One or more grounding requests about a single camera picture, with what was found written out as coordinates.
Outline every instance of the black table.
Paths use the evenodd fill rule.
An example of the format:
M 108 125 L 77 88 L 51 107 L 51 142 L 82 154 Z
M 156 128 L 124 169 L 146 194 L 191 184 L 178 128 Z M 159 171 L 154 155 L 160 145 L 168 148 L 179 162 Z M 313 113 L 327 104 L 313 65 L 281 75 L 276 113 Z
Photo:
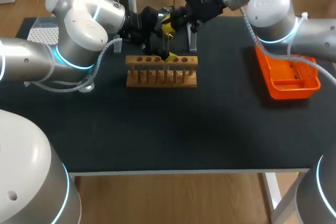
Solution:
M 27 38 L 34 21 L 26 18 L 17 37 Z M 176 36 L 172 51 L 190 55 L 186 40 Z M 272 100 L 239 17 L 198 33 L 197 89 L 126 88 L 125 55 L 141 50 L 112 52 L 90 93 L 0 85 L 0 109 L 37 124 L 69 172 L 302 169 L 334 142 L 336 88 L 320 74 L 309 100 Z

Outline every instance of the floor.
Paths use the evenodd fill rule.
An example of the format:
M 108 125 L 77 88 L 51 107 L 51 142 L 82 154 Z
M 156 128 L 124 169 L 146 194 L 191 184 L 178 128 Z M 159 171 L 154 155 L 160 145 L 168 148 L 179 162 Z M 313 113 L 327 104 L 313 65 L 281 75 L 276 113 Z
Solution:
M 293 0 L 297 14 L 324 17 L 331 0 Z M 45 0 L 0 5 L 0 36 L 14 37 L 24 17 L 49 16 Z M 138 0 L 138 10 L 172 5 L 172 0 Z M 225 10 L 225 15 L 239 15 Z M 295 173 L 277 174 L 284 194 Z M 258 174 L 82 177 L 82 224 L 269 223 L 264 184 Z M 292 218 L 287 224 L 297 224 Z

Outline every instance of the cable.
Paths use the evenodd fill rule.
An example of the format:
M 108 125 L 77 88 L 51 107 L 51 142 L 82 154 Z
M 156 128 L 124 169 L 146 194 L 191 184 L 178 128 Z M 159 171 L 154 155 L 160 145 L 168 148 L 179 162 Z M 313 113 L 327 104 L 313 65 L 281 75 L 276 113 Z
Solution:
M 40 82 L 32 82 L 32 84 L 35 84 L 36 86 L 40 87 L 40 88 L 43 88 L 47 91 L 50 91 L 50 92 L 55 92 L 55 93 L 67 93 L 67 92 L 73 92 L 73 91 L 76 91 L 76 90 L 79 90 L 80 88 L 83 88 L 89 84 L 91 84 L 98 72 L 98 69 L 99 69 L 99 66 L 100 66 L 100 62 L 101 62 L 101 59 L 105 53 L 105 51 L 111 46 L 113 45 L 114 43 L 116 42 L 119 42 L 119 41 L 122 41 L 122 38 L 117 38 L 117 39 L 114 39 L 114 40 L 111 40 L 110 42 L 108 42 L 106 44 L 106 46 L 104 47 L 104 49 L 102 50 L 102 52 L 100 53 L 99 57 L 98 57 L 98 60 L 97 60 L 97 63 L 96 63 L 96 66 L 94 68 L 94 71 L 92 73 L 92 75 L 87 75 L 87 77 L 89 78 L 86 82 L 84 82 L 83 84 L 81 85 L 78 85 L 74 88 L 71 88 L 71 89 L 54 89 L 54 88 L 51 88 L 51 87 L 48 87 Z
M 0 40 L 0 52 L 1 52 L 1 57 L 2 57 L 2 66 L 1 66 L 1 73 L 0 73 L 0 81 L 4 77 L 5 74 L 5 68 L 6 68 L 6 56 L 5 56 L 5 50 L 4 50 L 4 45 L 2 45 L 2 42 Z
M 268 52 L 261 44 L 260 42 L 258 41 L 257 39 L 257 36 L 255 35 L 255 33 L 253 32 L 253 29 L 251 27 L 251 24 L 250 22 L 248 21 L 247 19 L 247 16 L 243 10 L 243 8 L 240 8 L 240 12 L 242 13 L 242 16 L 244 18 L 244 21 L 245 21 L 245 24 L 247 26 L 247 29 L 254 41 L 254 43 L 257 45 L 257 47 L 264 53 L 266 54 L 267 56 L 271 57 L 271 58 L 274 58 L 274 59 L 278 59 L 278 60 L 290 60 L 290 61 L 301 61 L 305 64 L 308 64 L 316 69 L 318 69 L 322 74 L 324 74 L 333 84 L 336 85 L 336 79 L 334 76 L 331 75 L 331 73 L 329 73 L 328 71 L 326 71 L 323 67 L 321 67 L 320 65 L 306 59 L 306 58 L 303 58 L 303 57 L 294 57 L 294 56 L 281 56 L 281 55 L 275 55 L 275 54 L 272 54 L 270 52 Z

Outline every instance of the orange plastic tray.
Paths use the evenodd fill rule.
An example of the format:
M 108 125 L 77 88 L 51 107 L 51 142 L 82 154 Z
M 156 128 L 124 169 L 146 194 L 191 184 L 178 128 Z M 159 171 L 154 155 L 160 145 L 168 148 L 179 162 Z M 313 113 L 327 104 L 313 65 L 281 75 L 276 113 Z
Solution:
M 277 60 L 265 55 L 257 46 L 258 61 L 273 99 L 306 99 L 321 87 L 318 70 L 302 62 Z M 306 59 L 315 62 L 311 57 Z

